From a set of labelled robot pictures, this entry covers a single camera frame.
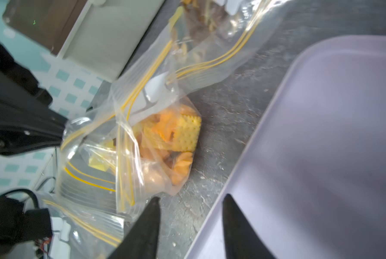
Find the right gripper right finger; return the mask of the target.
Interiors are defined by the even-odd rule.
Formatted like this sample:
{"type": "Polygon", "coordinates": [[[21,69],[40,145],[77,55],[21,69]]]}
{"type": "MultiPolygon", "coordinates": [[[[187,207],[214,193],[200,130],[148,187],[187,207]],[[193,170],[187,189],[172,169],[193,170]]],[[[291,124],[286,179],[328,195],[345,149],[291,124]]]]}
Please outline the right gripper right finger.
{"type": "Polygon", "coordinates": [[[222,221],[227,259],[274,258],[230,194],[223,200],[222,221]]]}

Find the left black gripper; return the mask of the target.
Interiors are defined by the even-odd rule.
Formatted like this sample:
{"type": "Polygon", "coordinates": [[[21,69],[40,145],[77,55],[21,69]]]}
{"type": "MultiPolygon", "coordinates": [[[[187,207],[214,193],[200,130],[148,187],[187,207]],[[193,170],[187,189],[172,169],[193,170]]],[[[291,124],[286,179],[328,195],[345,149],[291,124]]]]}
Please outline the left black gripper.
{"type": "Polygon", "coordinates": [[[52,101],[31,71],[0,44],[0,155],[61,145],[67,119],[49,108],[52,101]]]}

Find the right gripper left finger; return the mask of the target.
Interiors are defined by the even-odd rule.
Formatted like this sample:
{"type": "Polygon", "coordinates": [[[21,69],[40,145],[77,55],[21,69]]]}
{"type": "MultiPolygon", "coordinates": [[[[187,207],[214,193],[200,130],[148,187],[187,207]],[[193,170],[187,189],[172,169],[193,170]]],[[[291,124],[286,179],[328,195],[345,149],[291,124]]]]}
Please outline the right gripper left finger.
{"type": "Polygon", "coordinates": [[[155,259],[161,222],[160,198],[152,198],[109,259],[155,259]]]}

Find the ziploc bag with cookies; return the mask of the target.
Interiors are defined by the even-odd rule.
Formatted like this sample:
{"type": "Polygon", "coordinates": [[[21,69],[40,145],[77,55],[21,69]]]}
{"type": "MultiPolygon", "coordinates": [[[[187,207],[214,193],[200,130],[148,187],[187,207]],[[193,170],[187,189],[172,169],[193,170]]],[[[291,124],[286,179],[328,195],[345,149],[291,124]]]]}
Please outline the ziploc bag with cookies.
{"type": "Polygon", "coordinates": [[[181,87],[188,53],[164,29],[99,107],[67,123],[56,194],[75,218],[134,219],[152,196],[182,188],[202,124],[181,87]]]}
{"type": "Polygon", "coordinates": [[[181,1],[169,19],[175,71],[185,93],[221,82],[274,34],[295,1],[181,1]]]}
{"type": "Polygon", "coordinates": [[[37,197],[51,216],[50,259],[106,259],[124,239],[120,216],[61,202],[48,193],[37,197]]]}

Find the lilac plastic tray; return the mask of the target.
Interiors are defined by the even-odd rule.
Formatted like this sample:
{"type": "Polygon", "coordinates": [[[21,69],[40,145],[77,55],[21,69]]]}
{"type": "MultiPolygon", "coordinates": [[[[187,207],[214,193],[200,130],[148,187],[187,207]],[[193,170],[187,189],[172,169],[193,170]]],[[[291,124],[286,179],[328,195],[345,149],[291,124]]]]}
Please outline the lilac plastic tray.
{"type": "Polygon", "coordinates": [[[187,258],[225,258],[226,195],[278,259],[386,259],[386,36],[293,62],[187,258]]]}

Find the brown lidded storage box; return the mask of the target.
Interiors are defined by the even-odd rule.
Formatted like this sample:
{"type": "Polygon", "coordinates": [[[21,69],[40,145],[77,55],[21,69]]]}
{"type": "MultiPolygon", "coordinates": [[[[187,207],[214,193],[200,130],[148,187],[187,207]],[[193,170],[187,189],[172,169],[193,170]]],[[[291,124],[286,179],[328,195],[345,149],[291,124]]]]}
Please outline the brown lidded storage box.
{"type": "Polygon", "coordinates": [[[163,1],[9,1],[3,21],[51,54],[112,82],[163,1]]]}

